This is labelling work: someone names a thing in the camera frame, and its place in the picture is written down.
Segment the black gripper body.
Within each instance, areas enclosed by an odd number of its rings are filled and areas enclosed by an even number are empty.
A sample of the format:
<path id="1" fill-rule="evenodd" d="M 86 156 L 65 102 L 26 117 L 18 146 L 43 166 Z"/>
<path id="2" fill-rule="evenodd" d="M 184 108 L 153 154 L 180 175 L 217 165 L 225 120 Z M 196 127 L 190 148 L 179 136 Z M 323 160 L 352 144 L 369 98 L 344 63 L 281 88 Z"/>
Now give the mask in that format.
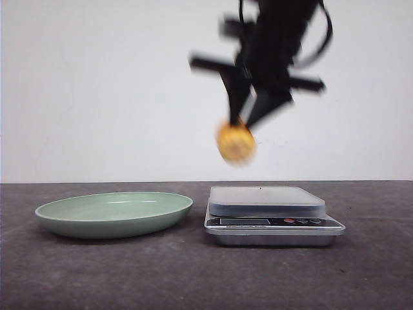
<path id="1" fill-rule="evenodd" d="M 220 32 L 238 39 L 241 48 L 234 63 L 192 54 L 189 65 L 239 77 L 257 88 L 290 90 L 298 88 L 319 92 L 322 80 L 290 76 L 289 68 L 305 68 L 325 51 L 325 43 L 302 60 L 296 58 L 301 39 L 316 9 L 325 9 L 323 1 L 258 1 L 259 13 L 255 21 L 245 20 L 243 2 L 239 2 L 237 18 L 225 17 Z"/>

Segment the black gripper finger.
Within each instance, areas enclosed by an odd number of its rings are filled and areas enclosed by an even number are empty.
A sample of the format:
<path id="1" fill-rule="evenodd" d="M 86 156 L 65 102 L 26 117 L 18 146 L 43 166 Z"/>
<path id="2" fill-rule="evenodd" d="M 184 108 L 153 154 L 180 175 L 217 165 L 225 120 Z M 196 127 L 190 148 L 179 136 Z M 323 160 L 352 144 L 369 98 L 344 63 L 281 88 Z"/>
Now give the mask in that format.
<path id="1" fill-rule="evenodd" d="M 230 124 L 239 124 L 239 113 L 250 94 L 251 78 L 243 71 L 232 70 L 221 73 L 221 79 L 228 94 Z"/>
<path id="2" fill-rule="evenodd" d="M 254 88 L 254 90 L 256 100 L 247 118 L 246 127 L 248 129 L 257 125 L 259 121 L 276 109 L 292 101 L 292 95 L 289 90 L 271 88 Z"/>

